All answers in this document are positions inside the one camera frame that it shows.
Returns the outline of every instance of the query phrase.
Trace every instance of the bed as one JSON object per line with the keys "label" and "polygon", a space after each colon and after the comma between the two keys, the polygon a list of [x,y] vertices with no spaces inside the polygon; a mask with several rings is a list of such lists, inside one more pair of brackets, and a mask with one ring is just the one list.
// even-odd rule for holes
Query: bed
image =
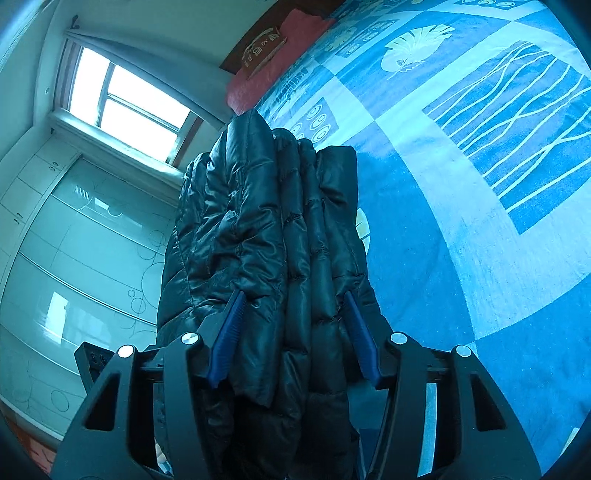
{"label": "bed", "polygon": [[333,17],[257,108],[356,148],[384,315],[470,346],[545,471],[591,408],[589,67],[537,0],[349,0]]}

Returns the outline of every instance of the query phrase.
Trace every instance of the white wall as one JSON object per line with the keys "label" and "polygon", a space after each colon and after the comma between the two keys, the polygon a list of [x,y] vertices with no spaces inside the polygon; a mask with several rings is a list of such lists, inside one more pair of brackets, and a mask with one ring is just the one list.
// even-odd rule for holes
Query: white wall
{"label": "white wall", "polygon": [[187,170],[187,166],[194,160],[200,153],[211,152],[213,145],[220,136],[220,131],[209,125],[207,122],[203,122],[197,130],[195,137],[191,141],[189,148],[183,155],[181,163],[178,165],[178,169],[182,172]]}
{"label": "white wall", "polygon": [[81,28],[163,41],[220,65],[275,0],[79,0]]}
{"label": "white wall", "polygon": [[39,56],[56,5],[37,16],[0,71],[0,158],[33,125]]}

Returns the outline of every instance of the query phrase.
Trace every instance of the window frame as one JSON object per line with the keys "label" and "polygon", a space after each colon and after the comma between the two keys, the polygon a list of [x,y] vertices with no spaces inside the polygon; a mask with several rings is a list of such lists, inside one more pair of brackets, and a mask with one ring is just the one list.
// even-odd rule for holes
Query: window frame
{"label": "window frame", "polygon": [[[72,106],[74,83],[76,81],[76,74],[78,73],[78,65],[80,64],[82,51],[85,48],[86,47],[83,47],[69,38],[66,39],[66,43],[61,54],[57,75],[53,105],[54,109],[63,108],[64,110],[70,111],[70,107]],[[189,110],[187,118],[179,128],[167,122],[166,120],[161,119],[157,115],[149,113],[141,107],[116,95],[113,95],[112,93],[109,93],[109,84],[116,66],[117,65],[115,63],[109,61],[109,67],[107,69],[105,78],[103,79],[103,85],[100,91],[99,104],[97,105],[98,115],[95,126],[98,128],[101,126],[107,100],[114,101],[177,135],[173,147],[164,163],[167,163],[173,167],[178,167],[178,165],[181,163],[182,155],[187,150],[189,144],[196,135],[197,130],[203,123],[203,119],[201,119],[201,117],[199,117],[193,111]]]}

